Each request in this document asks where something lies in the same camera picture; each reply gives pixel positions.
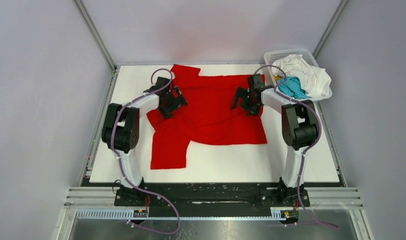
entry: red fabric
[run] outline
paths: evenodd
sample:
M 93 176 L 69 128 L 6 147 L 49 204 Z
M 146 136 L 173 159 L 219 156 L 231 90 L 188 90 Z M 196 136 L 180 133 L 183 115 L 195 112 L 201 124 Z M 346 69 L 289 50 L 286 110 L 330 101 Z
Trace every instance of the red fabric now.
M 208 145 L 267 142 L 260 115 L 247 116 L 240 101 L 231 110 L 237 88 L 248 88 L 250 75 L 198 76 L 199 68 L 182 65 L 174 65 L 171 71 L 188 106 L 175 110 L 174 117 L 168 119 L 158 110 L 147 114 L 156 131 L 151 169 L 185 168 L 191 140 Z

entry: pile of clothes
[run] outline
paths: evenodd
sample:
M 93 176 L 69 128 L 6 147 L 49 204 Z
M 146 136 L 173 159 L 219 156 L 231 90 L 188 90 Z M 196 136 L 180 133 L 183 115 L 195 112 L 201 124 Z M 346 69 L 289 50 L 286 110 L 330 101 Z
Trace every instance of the pile of clothes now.
M 287 74 L 287 82 L 279 86 L 279 90 L 295 99 L 319 98 L 329 95 L 330 76 L 325 69 L 311 66 L 303 55 L 290 54 L 273 62 Z M 272 68 L 277 83 L 284 81 L 283 73 Z

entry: gray floor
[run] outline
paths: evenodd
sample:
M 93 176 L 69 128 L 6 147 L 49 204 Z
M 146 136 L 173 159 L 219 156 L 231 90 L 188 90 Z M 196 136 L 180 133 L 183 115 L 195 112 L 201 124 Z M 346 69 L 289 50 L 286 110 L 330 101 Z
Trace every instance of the gray floor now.
M 121 220 L 77 219 L 72 231 L 73 240 L 351 240 L 357 239 L 353 223 L 345 210 L 317 210 L 316 216 L 335 223 L 339 231 L 318 225 L 277 227 L 277 221 L 181 221 L 182 228 L 176 235 L 165 236 L 138 228 L 131 228 Z M 309 221 L 300 212 L 300 222 Z M 175 221 L 152 220 L 142 223 L 161 231 L 172 231 Z

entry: white cloth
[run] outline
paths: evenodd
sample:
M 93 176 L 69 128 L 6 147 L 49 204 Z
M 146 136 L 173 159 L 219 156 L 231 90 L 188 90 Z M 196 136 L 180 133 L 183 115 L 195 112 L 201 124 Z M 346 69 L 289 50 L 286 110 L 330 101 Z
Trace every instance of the white cloth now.
M 330 76 L 325 69 L 307 64 L 303 55 L 290 54 L 274 61 L 272 65 L 280 67 L 287 76 L 298 77 L 301 89 L 306 91 L 307 96 L 316 98 L 329 95 Z M 281 71 L 274 67 L 272 73 L 283 77 Z

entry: black wire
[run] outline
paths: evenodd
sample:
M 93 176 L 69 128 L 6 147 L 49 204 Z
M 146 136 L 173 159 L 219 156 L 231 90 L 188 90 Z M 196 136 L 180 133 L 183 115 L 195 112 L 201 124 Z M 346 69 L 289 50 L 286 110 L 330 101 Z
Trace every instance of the black wire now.
M 117 181 L 119 181 L 119 182 L 120 182 L 120 179 L 117 179 L 116 181 L 114 181 L 114 183 L 113 183 L 113 184 L 116 184 L 116 183 L 117 183 Z M 112 191 L 114 194 L 116 194 L 116 193 L 114 192 L 114 185 L 111 187 L 111 191 Z

